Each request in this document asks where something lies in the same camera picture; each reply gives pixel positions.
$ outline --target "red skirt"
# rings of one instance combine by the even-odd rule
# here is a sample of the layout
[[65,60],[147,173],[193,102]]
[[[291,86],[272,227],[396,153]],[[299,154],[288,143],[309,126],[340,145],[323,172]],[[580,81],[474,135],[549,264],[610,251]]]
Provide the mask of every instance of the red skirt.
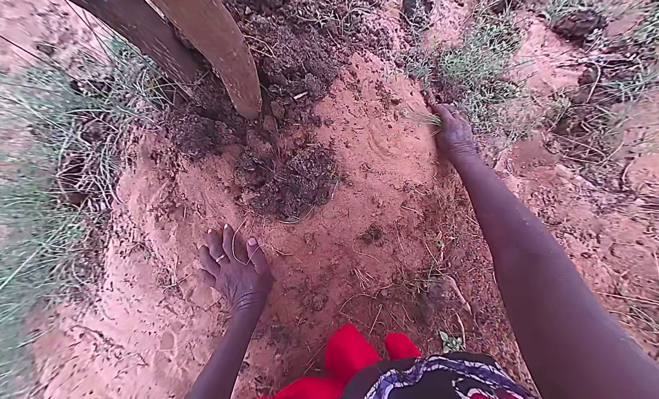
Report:
[[[384,341],[391,360],[421,357],[418,348],[401,333],[391,333]],[[357,371],[381,358],[353,325],[334,332],[325,350],[326,377],[303,377],[283,388],[272,399],[337,399]]]

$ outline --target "wrist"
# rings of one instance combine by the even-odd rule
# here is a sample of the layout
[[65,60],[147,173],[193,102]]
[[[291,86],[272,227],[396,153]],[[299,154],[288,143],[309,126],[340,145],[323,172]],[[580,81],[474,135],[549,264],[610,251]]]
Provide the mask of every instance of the wrist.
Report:
[[450,163],[453,164],[456,168],[459,166],[479,162],[482,163],[482,158],[475,150],[454,150],[447,154],[447,159]]
[[257,314],[259,317],[268,302],[268,294],[247,294],[238,299],[234,305],[235,314]]

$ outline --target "dead plant material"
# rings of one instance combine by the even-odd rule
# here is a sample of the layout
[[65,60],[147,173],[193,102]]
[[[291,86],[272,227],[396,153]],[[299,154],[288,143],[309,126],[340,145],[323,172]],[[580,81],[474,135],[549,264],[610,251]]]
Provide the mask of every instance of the dead plant material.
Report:
[[463,309],[467,310],[468,313],[472,314],[472,307],[467,302],[467,299],[465,299],[465,297],[462,295],[462,292],[458,287],[457,281],[455,281],[455,279],[450,276],[445,276],[445,279],[448,281],[448,285],[450,286],[450,288],[452,288],[453,291],[455,291],[455,294],[458,295],[458,299],[460,300],[460,303],[463,305]]

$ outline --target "sandy soil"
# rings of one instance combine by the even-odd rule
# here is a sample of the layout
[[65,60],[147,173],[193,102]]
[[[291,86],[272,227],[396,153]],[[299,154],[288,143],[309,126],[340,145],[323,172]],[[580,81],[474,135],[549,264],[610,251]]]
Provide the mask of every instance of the sandy soil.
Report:
[[[31,7],[46,14],[42,10],[57,9],[51,4],[0,3],[0,28],[20,29],[16,38],[32,49],[35,38],[51,40],[51,33],[46,24],[28,26]],[[460,18],[469,14],[459,5],[452,5],[459,12],[449,13],[451,4],[436,7],[437,16],[451,17],[440,19],[431,41],[454,40],[455,32],[444,30],[462,26]],[[389,2],[378,18],[389,32],[395,32],[397,9]],[[534,63],[516,73],[527,78],[536,103],[547,104],[553,91],[577,85],[582,54],[543,21],[527,18],[523,24],[526,39],[515,60]],[[83,41],[85,29],[76,32],[70,40]],[[399,39],[391,37],[394,49]],[[0,65],[14,62],[10,50],[1,51]],[[533,388],[466,192],[453,170],[435,163],[429,129],[402,117],[406,108],[424,110],[420,87],[395,74],[385,59],[368,51],[352,54],[326,96],[311,105],[320,126],[282,127],[281,142],[312,133],[330,145],[342,174],[328,203],[312,207],[296,224],[238,203],[234,168],[240,144],[192,161],[164,131],[135,132],[127,149],[134,165],[118,186],[121,204],[113,211],[99,294],[85,307],[63,305],[36,319],[50,328],[33,345],[40,394],[182,397],[228,321],[225,304],[194,275],[201,238],[224,222],[259,238],[278,279],[236,398],[273,393],[298,377],[319,374],[326,338],[347,322],[382,355],[389,331],[405,332],[424,353],[440,351],[437,330],[450,331],[465,337],[469,351],[492,353]],[[618,298],[631,293],[659,300],[659,219],[643,211],[659,203],[656,121],[659,92],[624,131],[626,137],[645,137],[646,146],[624,154],[623,160],[631,158],[627,168],[612,177],[634,194],[608,192],[575,176],[546,150],[548,137],[538,131],[502,152],[495,169],[564,245],[604,306],[659,362],[659,335],[623,316],[628,304]],[[248,137],[250,146],[261,146],[259,141]],[[360,239],[370,228],[372,239]]]

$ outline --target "dark soil clump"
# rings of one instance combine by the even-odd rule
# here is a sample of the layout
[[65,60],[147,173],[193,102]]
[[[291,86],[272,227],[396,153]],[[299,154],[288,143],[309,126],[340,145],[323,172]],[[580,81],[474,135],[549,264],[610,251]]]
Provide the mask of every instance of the dark soil clump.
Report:
[[593,9],[575,10],[551,25],[551,30],[564,36],[569,41],[583,44],[596,29],[608,25],[605,17]]
[[336,178],[334,150],[321,143],[306,143],[285,159],[246,149],[236,164],[235,183],[241,188],[241,203],[294,223],[315,205],[329,201]]
[[371,223],[366,231],[364,231],[358,238],[366,245],[371,244],[374,241],[378,241],[383,237],[383,230],[378,224]]
[[224,122],[199,116],[188,109],[167,113],[165,125],[170,140],[191,160],[202,159],[210,153],[220,155],[228,144],[245,143],[245,131],[231,129]]

